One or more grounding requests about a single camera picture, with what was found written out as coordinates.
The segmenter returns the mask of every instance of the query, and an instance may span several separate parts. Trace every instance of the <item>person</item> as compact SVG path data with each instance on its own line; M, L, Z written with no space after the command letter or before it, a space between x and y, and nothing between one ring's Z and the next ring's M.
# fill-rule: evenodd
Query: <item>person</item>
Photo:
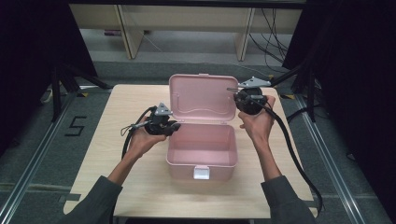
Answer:
M267 98L272 107L275 97ZM240 128L246 130L260 159L264 177L262 189L271 209L272 223L316 223L308 207L298 198L288 179L276 165L269 146L274 119L265 110L255 116L239 112L238 117L243 121ZM144 128L136 130L128 151L111 174L108 177L100 176L86 198L58 223L108 223L122 184L134 164L155 144L165 139L164 135L148 134Z

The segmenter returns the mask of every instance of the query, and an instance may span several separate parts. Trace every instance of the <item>sleeve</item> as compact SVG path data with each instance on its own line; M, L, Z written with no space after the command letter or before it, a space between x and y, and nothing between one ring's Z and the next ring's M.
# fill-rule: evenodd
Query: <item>sleeve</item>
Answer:
M271 209L273 224L316 223L311 211L298 198L289 180L280 176L262 183L262 190Z
M100 176L91 191L58 223L108 223L122 187Z

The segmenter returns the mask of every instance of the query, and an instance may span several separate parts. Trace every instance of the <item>white latch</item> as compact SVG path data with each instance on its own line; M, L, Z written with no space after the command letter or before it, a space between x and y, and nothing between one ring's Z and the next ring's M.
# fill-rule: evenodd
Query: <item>white latch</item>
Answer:
M196 165L194 168L194 179L209 179L210 170L208 166Z

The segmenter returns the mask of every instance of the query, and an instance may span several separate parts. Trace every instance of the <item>pink plastic box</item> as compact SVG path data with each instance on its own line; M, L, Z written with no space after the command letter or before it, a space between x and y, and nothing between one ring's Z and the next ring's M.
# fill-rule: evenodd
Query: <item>pink plastic box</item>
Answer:
M171 110L181 123L169 138L166 160L177 179L228 180L238 162L235 132L226 121L235 116L234 77L173 75Z

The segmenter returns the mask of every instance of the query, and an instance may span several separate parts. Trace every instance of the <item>light wood surface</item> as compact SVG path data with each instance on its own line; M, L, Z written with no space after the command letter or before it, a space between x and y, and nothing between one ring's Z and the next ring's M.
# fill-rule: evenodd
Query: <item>light wood surface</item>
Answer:
M267 88L262 91L263 94L275 96L274 110L286 122L276 90ZM100 175L110 174L120 161L125 140L120 130L135 123L148 107L159 102L170 106L169 87L166 85L117 85L113 89L71 193L81 194L82 200ZM241 123L236 115L229 122L235 128L239 158L229 181L181 181L171 178L166 162L166 140L154 146L135 164L123 185L115 216L269 218L269 206L260 185L263 181L260 163L248 135L239 128ZM305 201L313 201L310 189L295 168L284 135L276 123L270 144L281 172L298 196ZM69 213L77 203L67 201L64 212Z

